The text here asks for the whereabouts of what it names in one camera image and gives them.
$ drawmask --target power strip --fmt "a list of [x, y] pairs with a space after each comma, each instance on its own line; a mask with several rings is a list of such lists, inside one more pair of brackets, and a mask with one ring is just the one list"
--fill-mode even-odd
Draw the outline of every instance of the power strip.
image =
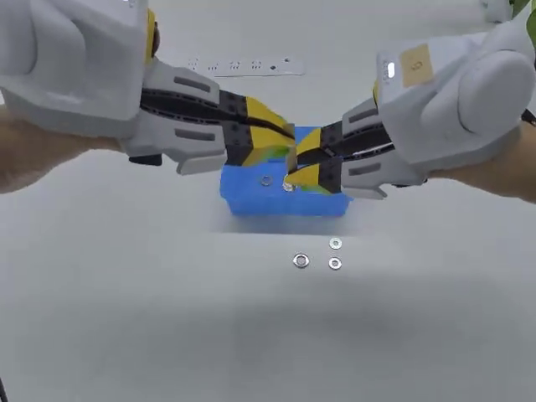
[[270, 77], [304, 75], [303, 62], [294, 57], [259, 57], [257, 59], [208, 60], [192, 57], [182, 63], [196, 73], [210, 77]]

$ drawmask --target white tabletop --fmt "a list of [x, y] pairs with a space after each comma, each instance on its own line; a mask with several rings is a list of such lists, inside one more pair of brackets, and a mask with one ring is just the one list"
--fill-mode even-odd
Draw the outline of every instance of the white tabletop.
[[[368, 97], [389, 40], [484, 29], [477, 0], [152, 5], [168, 62], [305, 61], [302, 77], [220, 81], [297, 125]], [[534, 400], [536, 207], [437, 181], [344, 219], [244, 220], [218, 185], [95, 152], [0, 197], [12, 402]]]

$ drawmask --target blue plastic container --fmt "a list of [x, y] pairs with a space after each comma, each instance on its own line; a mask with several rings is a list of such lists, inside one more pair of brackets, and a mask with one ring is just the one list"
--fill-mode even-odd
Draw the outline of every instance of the blue plastic container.
[[[300, 141], [315, 127], [296, 127]], [[343, 216], [350, 204], [344, 194], [325, 195], [283, 189], [285, 161], [273, 160], [254, 167], [224, 166], [219, 193], [234, 215]], [[270, 185], [263, 185], [270, 178]]]

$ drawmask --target label sticker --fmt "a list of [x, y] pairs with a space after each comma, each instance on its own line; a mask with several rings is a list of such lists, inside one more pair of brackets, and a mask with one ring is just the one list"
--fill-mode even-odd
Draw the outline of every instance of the label sticker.
[[424, 84], [434, 78], [428, 44], [405, 50], [399, 60], [404, 88]]

